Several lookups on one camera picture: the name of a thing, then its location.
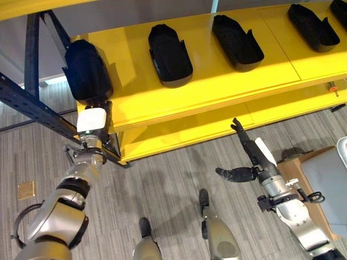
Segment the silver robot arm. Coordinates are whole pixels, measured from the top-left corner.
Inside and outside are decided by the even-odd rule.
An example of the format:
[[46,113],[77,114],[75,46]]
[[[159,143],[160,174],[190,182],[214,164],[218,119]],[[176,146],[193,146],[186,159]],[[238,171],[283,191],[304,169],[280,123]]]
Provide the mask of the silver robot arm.
[[280,220],[289,227],[308,259],[345,260],[346,258],[334,247],[325,233],[312,221],[307,207],[299,200],[299,196],[290,189],[290,186],[295,185],[303,201],[310,201],[298,186],[297,180],[285,183],[266,145],[261,140],[250,140],[236,118],[233,123],[231,127],[236,130],[253,167],[233,170],[217,168],[217,174],[232,182],[252,181],[258,178],[267,193],[267,196],[258,198],[260,209],[277,214]]
[[106,162],[102,152],[101,135],[105,134],[106,111],[91,108],[83,111],[77,123],[77,130],[83,144],[74,150],[70,169],[66,172],[56,190],[41,205],[27,235],[25,245],[13,237],[23,249],[16,260],[70,260],[70,249],[77,246],[88,225],[84,213],[85,200],[91,187],[98,181],[101,166]]

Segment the black tray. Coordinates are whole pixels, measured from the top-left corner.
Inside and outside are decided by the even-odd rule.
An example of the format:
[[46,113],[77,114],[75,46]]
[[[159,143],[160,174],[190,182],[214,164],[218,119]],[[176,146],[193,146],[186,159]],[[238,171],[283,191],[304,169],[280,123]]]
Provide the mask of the black tray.
[[330,51],[340,43],[339,37],[327,21],[327,17],[321,21],[314,12],[300,4],[292,4],[288,15],[315,51],[320,53]]
[[236,70],[250,71],[264,59],[252,30],[246,34],[239,23],[228,16],[216,15],[212,31]]
[[334,0],[330,4],[330,9],[347,30],[347,3],[342,0]]
[[148,36],[150,54],[160,82],[167,87],[180,87],[192,77],[191,65],[184,41],[166,24],[154,26]]
[[63,71],[78,102],[97,105],[113,94],[107,70],[94,45],[85,40],[71,43],[65,60],[67,68]]

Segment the shelf board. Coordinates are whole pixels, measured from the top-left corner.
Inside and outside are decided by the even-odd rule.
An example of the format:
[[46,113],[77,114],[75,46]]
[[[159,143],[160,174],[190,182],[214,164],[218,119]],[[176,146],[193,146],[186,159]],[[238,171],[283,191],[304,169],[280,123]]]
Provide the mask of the shelf board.
[[196,144],[233,133],[230,123],[237,117],[245,128],[253,128],[346,102],[346,83],[337,81],[339,97],[327,84],[293,90],[262,99],[211,110],[154,125],[136,127],[118,134],[122,161],[130,161]]
[[347,102],[346,82],[335,81],[338,95],[319,84],[246,103],[255,126],[264,125]]
[[65,7],[95,0],[1,0],[0,21],[17,16],[41,12],[48,9]]
[[[230,106],[277,91],[289,90],[300,80],[257,9],[225,11],[245,31],[252,29],[265,53],[256,69],[233,69],[211,32],[216,14],[169,19],[80,35],[100,52],[114,87],[113,128],[110,132],[156,124],[220,107]],[[151,28],[165,23],[185,41],[194,72],[180,88],[161,85],[149,54]],[[81,111],[84,106],[78,104]]]
[[340,43],[327,53],[314,51],[294,27],[288,17],[290,5],[258,9],[272,33],[302,80],[341,74],[346,77],[347,70],[347,32],[330,10],[329,2],[300,3],[312,10],[319,19],[328,22],[340,38]]
[[[341,25],[326,11],[328,5],[310,3],[309,6],[319,14],[325,10],[341,38],[339,46],[324,54],[311,51],[287,23],[283,10],[289,5],[219,13],[237,20],[245,31],[252,29],[263,49],[265,59],[259,67],[246,73],[231,67],[211,32],[215,14],[93,32],[74,40],[84,38],[93,43],[106,63],[114,87],[110,98],[113,102],[110,133],[114,133],[343,79],[347,74],[346,37]],[[265,21],[262,17],[272,13],[271,19],[267,17]],[[286,33],[281,35],[287,38],[281,41],[276,31],[281,26],[274,27],[277,21],[281,26],[285,24]],[[152,64],[147,37],[151,28],[160,23],[174,28],[179,38],[185,40],[194,72],[192,80],[183,87],[163,87]],[[83,109],[84,106],[78,104],[78,111]]]

